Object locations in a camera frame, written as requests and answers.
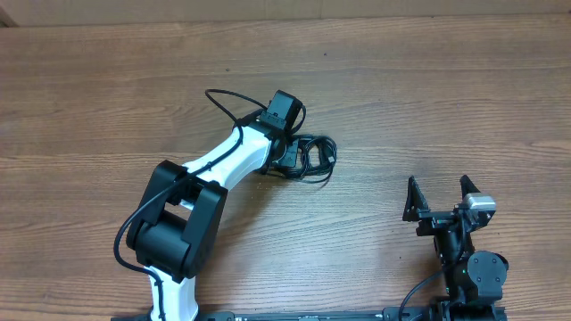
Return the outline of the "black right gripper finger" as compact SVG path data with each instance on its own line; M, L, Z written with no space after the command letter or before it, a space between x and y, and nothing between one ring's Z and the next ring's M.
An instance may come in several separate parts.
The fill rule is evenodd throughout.
M426 219L430 208L425 196L422 194L416 178L409 177L407 186L407 199L402 213L402 220L417 222Z
M462 198L465 198L470 193L480 193L480 190L476 187L468 175L463 175L459 179L459 182Z

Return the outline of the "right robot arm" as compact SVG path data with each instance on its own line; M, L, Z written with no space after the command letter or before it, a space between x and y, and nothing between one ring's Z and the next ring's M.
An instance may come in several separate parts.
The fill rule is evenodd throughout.
M477 251L471 234L488 225L496 202L468 176L459 182L461 202L452 210L432 211L416 179L410 177L402 219L418 223L418 236L433 238L452 300L460 305L492 305L503 297L509 263L498 253Z

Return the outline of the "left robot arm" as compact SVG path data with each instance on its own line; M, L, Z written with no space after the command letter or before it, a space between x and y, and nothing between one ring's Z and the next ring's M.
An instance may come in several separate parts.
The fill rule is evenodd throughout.
M278 90L269 105L233 118L230 137L203 157L183 165L165 160L154 169L113 245L123 267L150 279L153 305L141 319L197 319L195 278L210 256L229 190L281 161L305 115L299 99ZM135 265L120 256L120 241L135 252Z

